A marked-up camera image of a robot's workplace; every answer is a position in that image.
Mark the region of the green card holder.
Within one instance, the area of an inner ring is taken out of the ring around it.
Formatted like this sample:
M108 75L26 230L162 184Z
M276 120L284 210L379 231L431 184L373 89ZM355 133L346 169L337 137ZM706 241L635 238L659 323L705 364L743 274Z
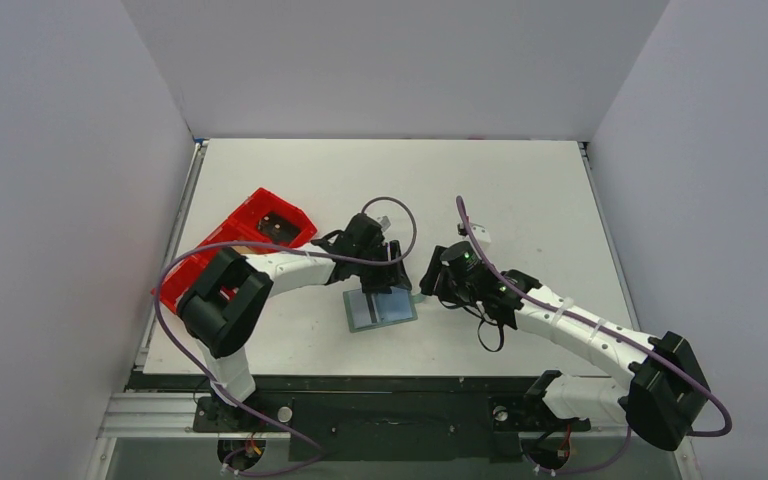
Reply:
M360 289L343 293L344 308L351 333L394 326L418 319L416 304L423 295L393 287L389 293L364 293Z

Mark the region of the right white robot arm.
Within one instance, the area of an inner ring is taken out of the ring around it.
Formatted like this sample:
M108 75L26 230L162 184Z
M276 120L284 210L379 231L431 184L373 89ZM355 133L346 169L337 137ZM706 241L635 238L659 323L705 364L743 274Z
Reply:
M542 337L603 372L545 372L523 402L538 427L556 420L626 425L650 445L675 451L708 401L709 384L684 337L607 321L518 270L494 274L467 241L435 247L420 288L446 307L473 311L501 334Z

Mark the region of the silver card black stripe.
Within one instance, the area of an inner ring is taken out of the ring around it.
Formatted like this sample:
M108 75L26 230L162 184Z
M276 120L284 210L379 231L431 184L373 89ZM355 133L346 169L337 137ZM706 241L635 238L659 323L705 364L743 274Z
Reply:
M391 294L366 294L361 290L344 295L349 327L353 331L365 330L391 323Z

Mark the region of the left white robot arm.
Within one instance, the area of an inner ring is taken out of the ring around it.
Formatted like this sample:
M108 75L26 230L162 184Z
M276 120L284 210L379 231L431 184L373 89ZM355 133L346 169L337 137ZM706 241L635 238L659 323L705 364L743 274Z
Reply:
M176 316L205 358L219 416L232 429L251 427L258 416L256 389L245 353L266 302L308 286L326 286L352 276L368 294L408 291L411 281L398 241L365 213L294 251L248 255L231 246L218 250L182 295Z

